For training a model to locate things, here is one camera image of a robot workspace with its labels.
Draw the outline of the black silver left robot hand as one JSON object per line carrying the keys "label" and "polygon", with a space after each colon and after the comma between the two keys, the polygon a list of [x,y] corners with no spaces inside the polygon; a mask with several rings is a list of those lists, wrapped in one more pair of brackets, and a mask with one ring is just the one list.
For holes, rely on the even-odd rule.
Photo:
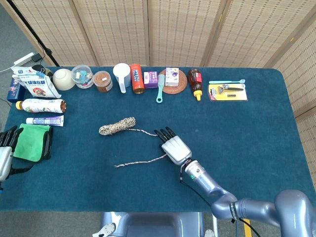
{"label": "black silver left robot hand", "polygon": [[11,129],[0,133],[0,183],[10,176],[28,172],[33,166],[25,168],[13,168],[13,153],[15,151],[19,135],[24,128],[13,126]]}

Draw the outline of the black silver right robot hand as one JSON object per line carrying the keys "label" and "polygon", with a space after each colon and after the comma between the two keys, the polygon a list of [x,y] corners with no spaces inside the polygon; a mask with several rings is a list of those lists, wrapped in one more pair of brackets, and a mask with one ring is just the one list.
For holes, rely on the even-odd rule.
{"label": "black silver right robot hand", "polygon": [[192,151],[184,141],[170,128],[154,130],[162,141],[161,148],[175,165],[182,165],[192,158]]}

